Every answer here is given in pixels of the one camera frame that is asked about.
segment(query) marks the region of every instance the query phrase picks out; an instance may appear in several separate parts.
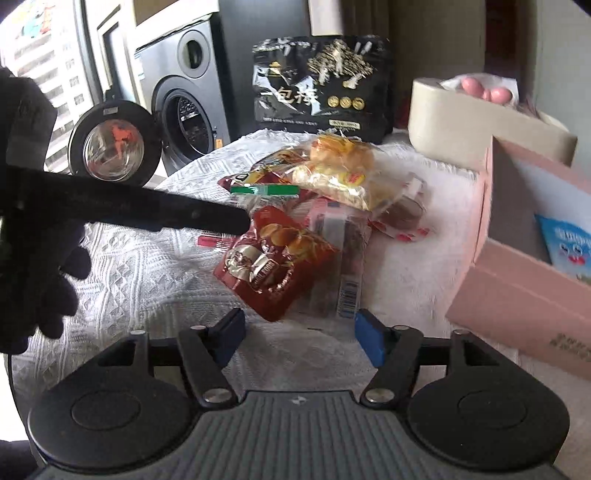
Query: red snack bag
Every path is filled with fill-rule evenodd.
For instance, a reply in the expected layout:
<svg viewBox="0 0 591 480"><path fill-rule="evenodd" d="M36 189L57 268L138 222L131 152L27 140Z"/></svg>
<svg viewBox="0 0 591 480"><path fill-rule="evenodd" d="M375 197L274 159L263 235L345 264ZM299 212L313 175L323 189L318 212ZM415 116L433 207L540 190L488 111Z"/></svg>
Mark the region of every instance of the red snack bag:
<svg viewBox="0 0 591 480"><path fill-rule="evenodd" d="M303 155L301 147L283 148L256 162L249 171L228 175L218 180L217 184L230 191L234 185L289 183L284 174L293 165L303 162Z"/></svg>
<svg viewBox="0 0 591 480"><path fill-rule="evenodd" d="M281 210L257 211L213 274L269 322L280 320L336 253Z"/></svg>

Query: cartoon face print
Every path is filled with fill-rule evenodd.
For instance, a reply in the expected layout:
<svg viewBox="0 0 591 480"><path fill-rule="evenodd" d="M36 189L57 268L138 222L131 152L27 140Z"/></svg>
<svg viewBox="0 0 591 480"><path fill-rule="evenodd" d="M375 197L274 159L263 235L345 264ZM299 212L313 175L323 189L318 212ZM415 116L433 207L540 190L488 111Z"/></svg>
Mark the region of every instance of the cartoon face print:
<svg viewBox="0 0 591 480"><path fill-rule="evenodd" d="M587 262L583 256L583 248L580 245L574 244L572 246L573 253L570 253L571 249L566 244L560 244L560 253L566 255L570 262L574 265L584 266Z"/></svg>

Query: building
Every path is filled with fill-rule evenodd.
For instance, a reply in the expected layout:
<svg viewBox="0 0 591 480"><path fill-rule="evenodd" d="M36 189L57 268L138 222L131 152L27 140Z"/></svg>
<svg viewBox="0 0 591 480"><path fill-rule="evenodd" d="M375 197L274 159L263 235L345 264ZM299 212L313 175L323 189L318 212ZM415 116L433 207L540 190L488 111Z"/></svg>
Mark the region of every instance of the building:
<svg viewBox="0 0 591 480"><path fill-rule="evenodd" d="M35 80L57 109L46 169L67 170L78 119L92 107L70 0L28 0L0 24L0 59L16 76Z"/></svg>

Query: snack bag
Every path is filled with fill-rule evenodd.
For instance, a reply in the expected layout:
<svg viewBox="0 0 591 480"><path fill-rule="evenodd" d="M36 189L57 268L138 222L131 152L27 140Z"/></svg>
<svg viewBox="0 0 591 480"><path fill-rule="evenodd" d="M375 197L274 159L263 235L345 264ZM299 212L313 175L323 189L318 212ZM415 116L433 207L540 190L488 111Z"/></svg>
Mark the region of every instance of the snack bag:
<svg viewBox="0 0 591 480"><path fill-rule="evenodd" d="M303 162L303 155L304 147L283 148L256 162L249 171L228 175L217 183L227 191L234 186L289 183L284 174L293 165Z"/></svg>
<svg viewBox="0 0 591 480"><path fill-rule="evenodd" d="M226 252L213 274L269 322L280 320L336 253L281 210L254 213L251 229Z"/></svg>
<svg viewBox="0 0 591 480"><path fill-rule="evenodd" d="M376 230L401 242L417 242L432 229L423 225L426 184L414 174L404 184L400 195L382 211L372 212L370 224Z"/></svg>
<svg viewBox="0 0 591 480"><path fill-rule="evenodd" d="M320 134L311 143L306 160L287 170L285 178L302 189L359 210L384 208L396 198L402 183L376 169L380 152L358 140Z"/></svg>
<svg viewBox="0 0 591 480"><path fill-rule="evenodd" d="M536 215L552 265L591 285L591 235L572 223Z"/></svg>
<svg viewBox="0 0 591 480"><path fill-rule="evenodd" d="M224 202L226 205L232 205L234 207L242 208L248 212L248 215L252 215L257 211L266 206L274 206L279 210L285 211L288 209L289 204L292 200L291 196L279 196L279 195L254 195L254 194L241 194L232 193L230 198ZM212 248L217 251L225 252L238 237L234 235L228 235L226 233L217 233L210 231L201 231L195 241L195 245L198 247Z"/></svg>
<svg viewBox="0 0 591 480"><path fill-rule="evenodd" d="M324 318L353 319L361 301L363 261L371 234L368 213L319 198L305 225L339 252L325 267L327 274L298 301L298 309Z"/></svg>
<svg viewBox="0 0 591 480"><path fill-rule="evenodd" d="M261 128L336 129L380 143L392 130L389 41L375 35L270 38L255 45Z"/></svg>

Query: gray ribbed platform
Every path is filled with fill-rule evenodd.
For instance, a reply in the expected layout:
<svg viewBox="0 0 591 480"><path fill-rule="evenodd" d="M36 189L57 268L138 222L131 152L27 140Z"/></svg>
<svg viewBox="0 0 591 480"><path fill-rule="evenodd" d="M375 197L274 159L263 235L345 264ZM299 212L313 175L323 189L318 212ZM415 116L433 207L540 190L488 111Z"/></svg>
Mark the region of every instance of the gray ribbed platform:
<svg viewBox="0 0 591 480"><path fill-rule="evenodd" d="M491 475L463 471L417 446L395 415L349 392L251 392L233 410L205 414L175 452L117 475L47 468L40 480L565 480L550 465Z"/></svg>

